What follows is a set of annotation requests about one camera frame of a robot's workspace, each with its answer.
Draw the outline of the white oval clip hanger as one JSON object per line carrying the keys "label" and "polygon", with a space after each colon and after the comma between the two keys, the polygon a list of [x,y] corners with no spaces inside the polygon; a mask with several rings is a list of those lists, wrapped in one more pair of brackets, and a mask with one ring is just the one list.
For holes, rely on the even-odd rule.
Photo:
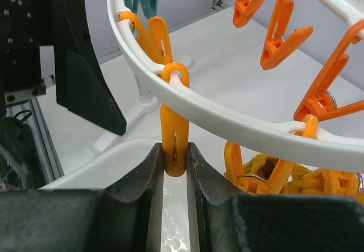
{"label": "white oval clip hanger", "polygon": [[259,64],[266,30],[255,22],[236,29],[224,9],[171,34],[172,45],[195,60],[190,86],[178,75],[159,77],[136,42],[123,0],[107,0],[107,13],[123,57],[148,90],[195,125],[245,148],[309,166],[363,172],[363,114],[322,122],[315,139],[294,135],[304,127],[292,115],[320,65],[296,51],[277,68]]}

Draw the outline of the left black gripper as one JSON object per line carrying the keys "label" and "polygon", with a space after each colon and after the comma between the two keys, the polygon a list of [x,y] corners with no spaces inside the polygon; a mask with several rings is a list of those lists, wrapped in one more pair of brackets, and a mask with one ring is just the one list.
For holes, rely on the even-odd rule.
{"label": "left black gripper", "polygon": [[40,48],[52,44],[57,103],[123,135],[127,123],[94,53],[84,0],[1,0],[1,93],[44,92]]}

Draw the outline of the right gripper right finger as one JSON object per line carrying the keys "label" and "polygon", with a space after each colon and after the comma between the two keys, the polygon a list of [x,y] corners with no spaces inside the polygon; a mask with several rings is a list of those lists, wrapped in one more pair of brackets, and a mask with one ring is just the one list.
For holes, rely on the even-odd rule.
{"label": "right gripper right finger", "polygon": [[233,197],[240,191],[203,157],[195,143],[187,149],[187,200],[191,251],[243,251]]}

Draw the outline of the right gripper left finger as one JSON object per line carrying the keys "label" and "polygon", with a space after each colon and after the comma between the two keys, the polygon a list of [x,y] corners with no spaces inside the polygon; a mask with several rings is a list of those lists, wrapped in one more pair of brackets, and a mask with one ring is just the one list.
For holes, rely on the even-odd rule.
{"label": "right gripper left finger", "polygon": [[163,150],[156,143],[102,197],[102,251],[160,251]]}

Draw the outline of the mustard yellow sock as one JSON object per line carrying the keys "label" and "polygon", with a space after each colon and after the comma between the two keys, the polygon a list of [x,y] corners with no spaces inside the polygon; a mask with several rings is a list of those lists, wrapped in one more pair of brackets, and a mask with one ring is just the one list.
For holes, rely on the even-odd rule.
{"label": "mustard yellow sock", "polygon": [[363,188],[356,173],[318,168],[309,170],[296,164],[287,182],[287,191],[280,194],[340,195],[363,203]]}

